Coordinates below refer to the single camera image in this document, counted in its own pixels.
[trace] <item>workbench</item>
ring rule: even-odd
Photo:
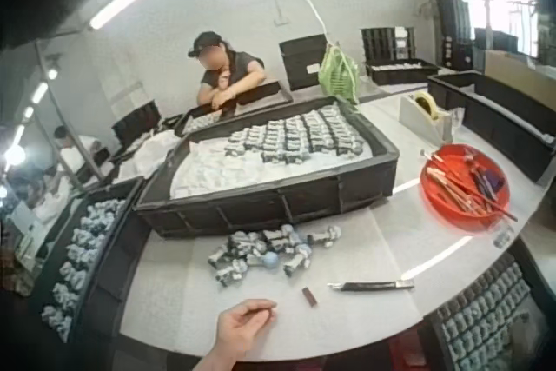
[[[312,89],[305,97],[314,94]],[[204,356],[214,343],[221,311],[246,298],[269,298],[278,303],[278,318],[246,361],[299,360],[396,335],[471,284],[519,235],[546,189],[461,127],[454,142],[475,147],[504,170],[511,190],[509,210],[519,221],[502,219],[488,231],[472,234],[451,225],[422,195],[419,176],[426,160],[420,151],[434,147],[398,122],[404,95],[372,94],[377,100],[371,97],[359,106],[400,151],[394,195],[370,208],[297,225],[302,233],[333,224],[342,229],[332,248],[315,249],[309,269],[288,279],[281,269],[252,268],[241,283],[221,288],[207,258],[223,237],[164,241],[152,232],[131,286],[121,334],[171,352]],[[497,248],[493,241],[503,233],[509,239]],[[328,282],[400,278],[414,278],[415,288],[353,294],[327,287]],[[318,301],[314,308],[301,293],[305,287]]]

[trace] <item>knife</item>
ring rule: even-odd
[[[402,290],[415,287],[413,280],[397,280],[395,282],[330,282],[328,286],[337,291],[382,291]]]

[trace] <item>green plastic bag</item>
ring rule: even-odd
[[[355,60],[335,45],[328,45],[319,71],[319,84],[329,96],[358,103],[359,70]]]

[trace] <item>tape roll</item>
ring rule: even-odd
[[[418,91],[414,94],[415,102],[427,112],[431,119],[434,121],[438,119],[438,108],[436,107],[436,102],[434,98],[429,95],[426,91]]]

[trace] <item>red plastic tray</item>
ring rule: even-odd
[[[445,145],[436,152],[436,155],[440,156],[444,160],[446,166],[460,175],[458,180],[470,187],[473,187],[473,189],[477,189],[475,187],[475,183],[473,182],[473,178],[469,174],[468,166],[464,161],[466,149],[469,149],[475,155],[475,161],[480,167],[483,169],[491,169],[496,172],[498,176],[504,179],[504,186],[502,186],[496,196],[498,198],[497,203],[502,208],[507,209],[510,201],[510,189],[507,185],[507,179],[504,172],[498,164],[496,164],[496,162],[477,149],[462,144]],[[494,211],[485,215],[473,215],[464,212],[455,202],[452,201],[446,191],[427,175],[427,168],[429,167],[435,169],[438,168],[438,166],[433,162],[427,161],[425,167],[423,167],[423,170],[420,173],[421,187],[431,204],[451,223],[454,223],[463,229],[484,229],[485,227],[488,227],[492,223],[498,221],[503,216],[499,211]]]

